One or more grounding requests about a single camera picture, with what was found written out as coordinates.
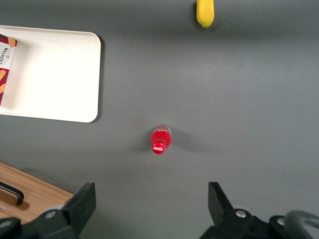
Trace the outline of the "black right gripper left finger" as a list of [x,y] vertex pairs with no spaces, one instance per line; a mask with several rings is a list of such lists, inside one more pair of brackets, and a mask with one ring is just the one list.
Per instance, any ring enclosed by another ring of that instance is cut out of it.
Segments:
[[95,183],[85,183],[60,209],[36,219],[40,239],[78,239],[96,209]]

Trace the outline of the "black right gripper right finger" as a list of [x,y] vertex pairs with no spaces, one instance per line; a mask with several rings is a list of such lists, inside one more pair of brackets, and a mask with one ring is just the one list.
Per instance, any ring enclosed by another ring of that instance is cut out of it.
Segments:
[[257,238],[252,233],[253,216],[244,209],[234,208],[217,182],[208,184],[208,209],[213,220],[209,239]]

